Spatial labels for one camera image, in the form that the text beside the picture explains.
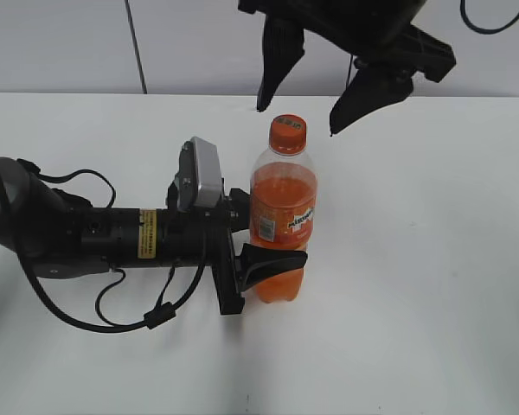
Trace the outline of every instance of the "plastic bottle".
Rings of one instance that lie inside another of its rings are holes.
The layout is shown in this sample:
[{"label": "plastic bottle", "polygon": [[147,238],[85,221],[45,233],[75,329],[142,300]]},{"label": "plastic bottle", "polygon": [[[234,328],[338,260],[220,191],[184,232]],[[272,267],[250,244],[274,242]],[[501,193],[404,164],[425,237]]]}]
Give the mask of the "plastic bottle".
[{"label": "plastic bottle", "polygon": [[[281,115],[271,124],[269,149],[256,162],[250,189],[250,237],[253,245],[303,250],[313,230],[317,178],[305,152],[307,126],[296,115]],[[266,302],[292,301],[304,270],[289,271],[256,285]]]}]

